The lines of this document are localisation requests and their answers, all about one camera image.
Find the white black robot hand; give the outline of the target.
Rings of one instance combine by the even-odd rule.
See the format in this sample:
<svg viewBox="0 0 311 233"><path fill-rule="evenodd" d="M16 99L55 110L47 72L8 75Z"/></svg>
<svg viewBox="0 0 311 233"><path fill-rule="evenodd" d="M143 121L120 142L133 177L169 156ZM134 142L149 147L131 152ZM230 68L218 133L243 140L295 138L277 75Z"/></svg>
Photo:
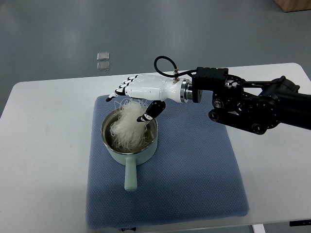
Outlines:
<svg viewBox="0 0 311 233"><path fill-rule="evenodd" d="M151 121L165 109L165 100L186 103L192 99L192 83L188 79L174 80L169 77L139 74L128 77L110 94L109 102L118 96L128 96L133 99L151 100L146 111L137 118L137 122Z"/></svg>

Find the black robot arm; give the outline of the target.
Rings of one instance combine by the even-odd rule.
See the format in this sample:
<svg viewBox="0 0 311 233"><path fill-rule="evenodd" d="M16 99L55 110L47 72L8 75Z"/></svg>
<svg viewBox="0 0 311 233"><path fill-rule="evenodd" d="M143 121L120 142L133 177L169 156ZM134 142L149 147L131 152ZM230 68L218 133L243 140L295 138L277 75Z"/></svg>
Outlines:
<svg viewBox="0 0 311 233"><path fill-rule="evenodd" d="M280 123L311 128L311 97L285 76L249 82L228 68L198 67L192 76L192 101L212 91L209 118L217 123L262 135Z"/></svg>

